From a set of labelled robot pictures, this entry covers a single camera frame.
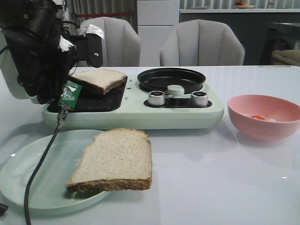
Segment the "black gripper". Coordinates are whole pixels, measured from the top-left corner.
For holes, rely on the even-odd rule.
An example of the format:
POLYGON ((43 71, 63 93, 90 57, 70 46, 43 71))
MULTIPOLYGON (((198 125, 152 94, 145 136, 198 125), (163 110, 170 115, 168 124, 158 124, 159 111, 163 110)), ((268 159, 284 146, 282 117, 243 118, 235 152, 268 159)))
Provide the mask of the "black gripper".
POLYGON ((18 83, 40 104, 61 95, 72 65, 103 64, 102 29, 89 24, 71 35, 63 30, 57 12, 52 0, 0 2, 0 54, 10 50, 18 83))

